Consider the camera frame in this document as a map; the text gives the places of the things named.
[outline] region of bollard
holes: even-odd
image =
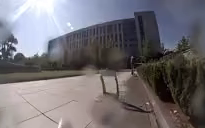
[[[119,85],[118,85],[118,78],[117,78],[117,74],[115,72],[115,82],[116,82],[116,88],[117,88],[117,98],[119,98]]]
[[[100,75],[100,80],[101,80],[101,83],[102,83],[103,94],[106,94],[106,87],[105,87],[104,78],[103,78],[102,75]]]

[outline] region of grass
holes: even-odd
[[[63,77],[72,77],[83,75],[81,71],[42,71],[37,73],[9,73],[0,74],[0,84],[26,82],[35,80],[47,80]]]

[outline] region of blue sky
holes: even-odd
[[[32,56],[44,52],[49,39],[93,24],[130,18],[136,11],[153,10],[161,41],[173,48],[188,33],[186,26],[194,18],[187,16],[195,13],[187,4],[190,2],[185,4],[184,0],[0,0],[0,18],[10,22],[19,41],[18,52]]]

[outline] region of concrete plaza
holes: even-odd
[[[120,72],[118,82],[123,101],[150,109],[137,77]],[[114,77],[105,84],[115,93]],[[151,117],[104,98],[99,75],[0,85],[0,128],[151,128]]]

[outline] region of building facade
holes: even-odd
[[[117,48],[126,57],[142,56],[144,42],[152,42],[154,52],[160,52],[158,25],[153,11],[136,12],[134,18],[115,20],[79,29],[49,41],[48,51],[62,50],[63,63],[69,64],[81,49],[97,43],[99,48]]]

